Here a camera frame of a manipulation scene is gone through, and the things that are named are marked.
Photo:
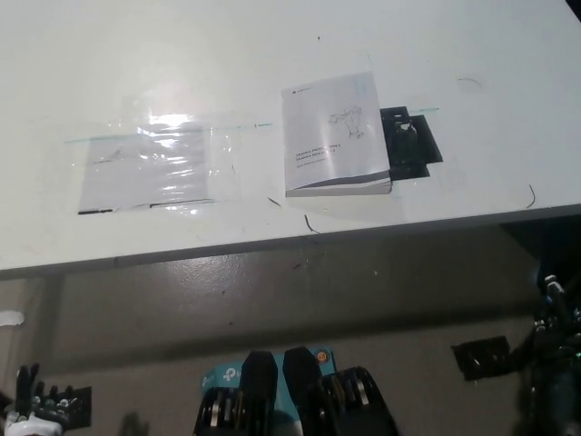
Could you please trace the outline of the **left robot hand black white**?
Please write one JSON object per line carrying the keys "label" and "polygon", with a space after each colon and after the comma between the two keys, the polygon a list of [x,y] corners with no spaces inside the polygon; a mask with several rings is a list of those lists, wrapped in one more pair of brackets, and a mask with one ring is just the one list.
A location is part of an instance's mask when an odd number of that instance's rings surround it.
{"label": "left robot hand black white", "polygon": [[39,368],[35,363],[18,369],[13,399],[1,393],[3,435],[64,435],[70,429],[67,410],[56,403],[43,406],[43,394],[34,393]]}

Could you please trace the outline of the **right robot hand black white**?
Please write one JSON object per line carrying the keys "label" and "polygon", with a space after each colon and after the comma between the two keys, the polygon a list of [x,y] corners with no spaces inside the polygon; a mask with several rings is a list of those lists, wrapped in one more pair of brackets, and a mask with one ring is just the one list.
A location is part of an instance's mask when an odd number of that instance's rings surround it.
{"label": "right robot hand black white", "polygon": [[580,359],[580,281],[562,285],[554,274],[543,281],[534,315],[533,359],[538,363]]}

